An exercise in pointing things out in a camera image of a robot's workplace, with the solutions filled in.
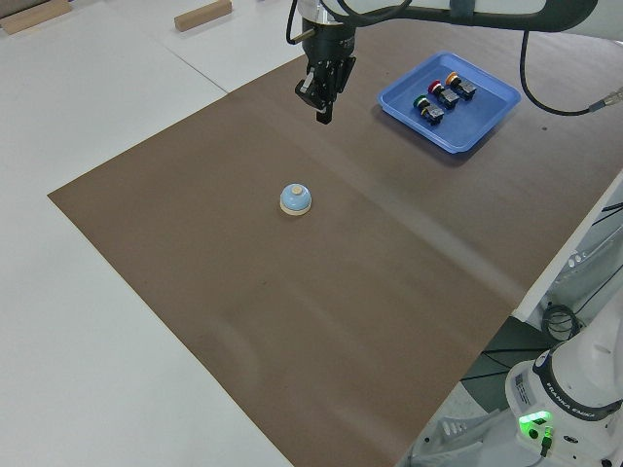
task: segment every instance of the small blue dome object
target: small blue dome object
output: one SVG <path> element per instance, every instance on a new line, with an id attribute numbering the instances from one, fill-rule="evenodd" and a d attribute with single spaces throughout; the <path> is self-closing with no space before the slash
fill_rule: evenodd
<path id="1" fill-rule="evenodd" d="M 292 183 L 281 192 L 281 210 L 291 216 L 302 216 L 312 207 L 310 190 L 300 183 Z"/>

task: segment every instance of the brown mat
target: brown mat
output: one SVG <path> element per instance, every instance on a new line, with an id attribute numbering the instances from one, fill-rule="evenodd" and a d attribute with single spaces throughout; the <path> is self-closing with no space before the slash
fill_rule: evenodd
<path id="1" fill-rule="evenodd" d="M 297 467 L 389 466 L 622 165 L 616 111 L 523 102 L 456 159 L 376 106 L 441 48 L 516 84 L 519 44 L 368 28 L 332 125 L 294 95 L 298 59 L 51 198 Z M 541 38 L 531 75 L 549 89 L 553 51 L 587 55 L 564 63 L 568 107 L 583 77 L 622 76 L 613 44 Z M 313 196 L 298 219 L 277 207 L 293 181 Z"/>

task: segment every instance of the wooden block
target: wooden block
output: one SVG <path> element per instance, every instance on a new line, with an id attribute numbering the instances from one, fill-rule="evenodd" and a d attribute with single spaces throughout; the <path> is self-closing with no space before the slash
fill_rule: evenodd
<path id="1" fill-rule="evenodd" d="M 7 34 L 15 34 L 48 19 L 59 17 L 71 11 L 68 0 L 50 0 L 23 12 L 0 19 L 0 26 Z"/>
<path id="2" fill-rule="evenodd" d="M 209 5 L 197 8 L 192 12 L 175 17 L 175 28 L 178 31 L 187 31 L 193 27 L 199 26 L 200 24 L 204 24 L 205 22 L 228 15 L 231 12 L 231 0 L 217 0 Z"/>

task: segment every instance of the blue plastic tray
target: blue plastic tray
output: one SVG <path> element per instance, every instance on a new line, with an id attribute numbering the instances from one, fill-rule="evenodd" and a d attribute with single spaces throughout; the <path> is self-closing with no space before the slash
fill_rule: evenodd
<path id="1" fill-rule="evenodd" d="M 461 100 L 453 110 L 444 108 L 441 123 L 431 126 L 413 106 L 413 101 L 427 94 L 431 102 L 439 105 L 428 94 L 428 85 L 435 80 L 444 84 L 452 71 L 472 82 L 478 90 L 472 100 Z M 520 100 L 517 90 L 449 52 L 433 55 L 379 93 L 379 103 L 389 115 L 453 154 L 471 149 Z"/>

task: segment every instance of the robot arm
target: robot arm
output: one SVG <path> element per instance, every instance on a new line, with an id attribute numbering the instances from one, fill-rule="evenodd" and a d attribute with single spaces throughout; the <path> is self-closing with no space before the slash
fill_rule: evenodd
<path id="1" fill-rule="evenodd" d="M 357 27 L 394 18 L 422 19 L 472 26 L 559 32 L 620 39 L 623 26 L 618 0 L 299 0 L 303 33 L 288 42 L 303 42 L 309 59 L 307 77 L 296 93 L 331 122 L 333 103 L 346 86 L 355 62 Z"/>

